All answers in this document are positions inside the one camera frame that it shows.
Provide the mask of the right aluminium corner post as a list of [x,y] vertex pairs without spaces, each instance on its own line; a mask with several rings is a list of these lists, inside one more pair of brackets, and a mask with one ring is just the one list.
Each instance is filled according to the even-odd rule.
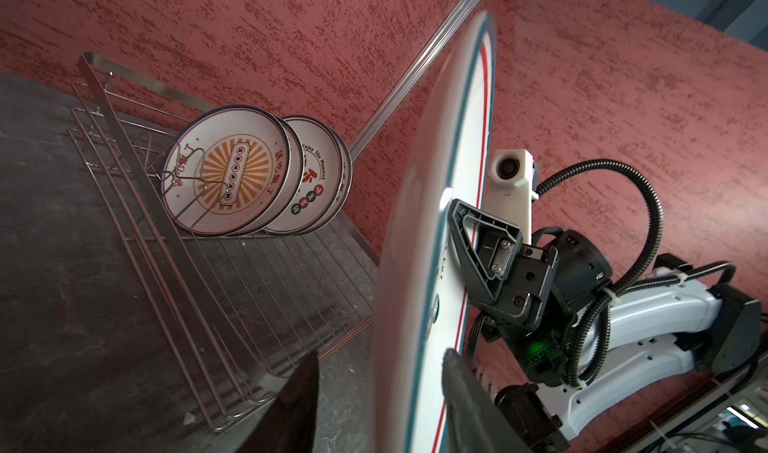
[[459,0],[448,13],[421,52],[355,137],[350,147],[353,161],[356,161],[363,154],[366,147],[418,84],[480,2],[481,0]]

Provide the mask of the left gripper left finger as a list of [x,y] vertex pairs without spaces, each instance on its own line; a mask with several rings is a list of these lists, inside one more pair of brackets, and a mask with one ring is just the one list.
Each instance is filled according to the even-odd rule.
[[315,442],[319,358],[306,354],[238,452],[312,452]]

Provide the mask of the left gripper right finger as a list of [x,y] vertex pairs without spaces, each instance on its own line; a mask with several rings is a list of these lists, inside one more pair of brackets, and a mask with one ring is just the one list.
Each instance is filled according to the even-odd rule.
[[530,452],[454,349],[442,360],[447,452]]

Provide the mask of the small red patterned plate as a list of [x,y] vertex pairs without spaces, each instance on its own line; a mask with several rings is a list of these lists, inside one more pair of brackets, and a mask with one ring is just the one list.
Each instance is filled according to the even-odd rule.
[[304,158],[296,133],[253,106],[214,109],[169,148],[159,194],[181,230],[247,235],[275,221],[298,192]]

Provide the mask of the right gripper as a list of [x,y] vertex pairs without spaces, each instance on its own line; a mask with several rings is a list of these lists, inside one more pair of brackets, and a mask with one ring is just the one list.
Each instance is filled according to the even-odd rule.
[[449,205],[448,226],[470,303],[504,328],[536,330],[554,282],[558,250],[522,247],[517,225],[460,199]]

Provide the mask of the floral white plate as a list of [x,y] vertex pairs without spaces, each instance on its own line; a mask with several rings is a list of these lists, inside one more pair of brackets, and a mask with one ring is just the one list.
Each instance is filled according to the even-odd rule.
[[439,452],[446,351],[459,349],[467,296],[450,238],[453,200],[483,202],[490,149],[496,25],[476,14],[433,86],[390,216],[374,308],[374,452]]

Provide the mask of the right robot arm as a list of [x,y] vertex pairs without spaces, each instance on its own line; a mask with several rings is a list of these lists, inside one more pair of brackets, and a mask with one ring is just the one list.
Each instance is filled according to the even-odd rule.
[[645,387],[695,369],[726,373],[757,353],[758,300],[732,286],[729,262],[694,268],[659,256],[616,296],[586,237],[521,230],[455,200],[448,225],[470,301],[472,340],[502,340],[527,381],[478,406],[478,443],[562,452],[597,416]]

